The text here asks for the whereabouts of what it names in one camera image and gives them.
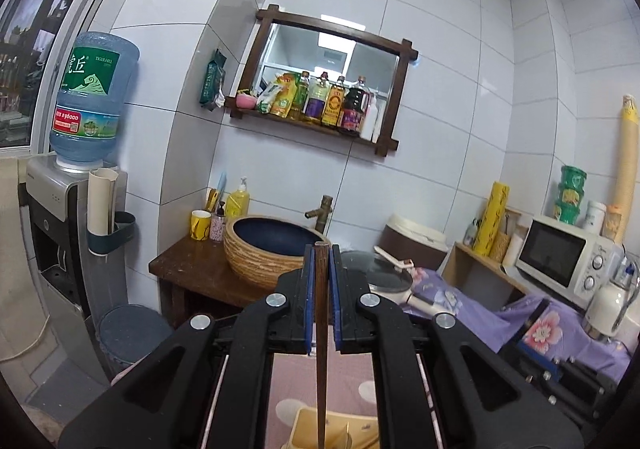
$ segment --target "purple floral cloth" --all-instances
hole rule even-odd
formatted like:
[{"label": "purple floral cloth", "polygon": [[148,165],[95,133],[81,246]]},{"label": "purple floral cloth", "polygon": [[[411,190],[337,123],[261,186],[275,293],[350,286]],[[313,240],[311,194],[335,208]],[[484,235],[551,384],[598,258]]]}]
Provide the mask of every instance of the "purple floral cloth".
[{"label": "purple floral cloth", "polygon": [[[427,269],[414,270],[413,290],[455,315],[494,352],[513,337],[543,299],[542,295],[526,295],[494,313]],[[408,313],[425,316],[408,305],[403,308]],[[582,317],[576,310],[551,299],[523,341],[549,360],[555,357],[565,360],[573,356],[619,382],[630,361],[625,346],[619,342],[594,341],[582,329],[581,321]]]}]

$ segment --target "microwave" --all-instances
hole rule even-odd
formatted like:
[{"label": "microwave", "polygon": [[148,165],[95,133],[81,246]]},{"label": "microwave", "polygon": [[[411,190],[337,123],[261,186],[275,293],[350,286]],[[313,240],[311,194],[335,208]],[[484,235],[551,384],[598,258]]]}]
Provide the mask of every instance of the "microwave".
[{"label": "microwave", "polygon": [[516,267],[578,308],[618,269],[620,245],[547,216],[533,218]]}]

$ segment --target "vessel sink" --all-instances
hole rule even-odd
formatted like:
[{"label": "vessel sink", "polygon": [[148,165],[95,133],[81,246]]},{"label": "vessel sink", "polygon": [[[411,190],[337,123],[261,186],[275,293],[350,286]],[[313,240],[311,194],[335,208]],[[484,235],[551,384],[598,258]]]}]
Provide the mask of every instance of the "vessel sink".
[{"label": "vessel sink", "polygon": [[273,289],[285,272],[301,269],[306,245],[325,236],[270,216],[244,216],[225,225],[225,254],[240,277]]}]

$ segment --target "brass faucet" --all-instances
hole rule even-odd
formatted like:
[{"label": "brass faucet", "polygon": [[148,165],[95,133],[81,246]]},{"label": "brass faucet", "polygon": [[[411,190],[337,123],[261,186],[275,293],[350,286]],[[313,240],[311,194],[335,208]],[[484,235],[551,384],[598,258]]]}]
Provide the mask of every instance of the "brass faucet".
[{"label": "brass faucet", "polygon": [[331,202],[333,201],[334,199],[331,196],[327,196],[325,194],[324,196],[322,196],[322,202],[319,209],[308,210],[307,212],[305,212],[305,218],[307,219],[314,218],[316,216],[318,217],[318,219],[316,220],[316,226],[314,228],[320,234],[324,234],[324,228],[326,227],[326,220],[329,217],[329,213],[334,212],[334,210],[331,208]]}]

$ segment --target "green label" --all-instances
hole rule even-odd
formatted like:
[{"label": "green label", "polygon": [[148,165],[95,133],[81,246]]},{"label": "green label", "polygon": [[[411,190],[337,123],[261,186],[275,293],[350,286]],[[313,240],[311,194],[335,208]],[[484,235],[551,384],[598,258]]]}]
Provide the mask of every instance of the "green label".
[{"label": "green label", "polygon": [[71,51],[60,88],[76,93],[107,95],[120,54],[79,46]]},{"label": "green label", "polygon": [[118,129],[118,116],[56,106],[52,127],[69,136],[113,138]]}]

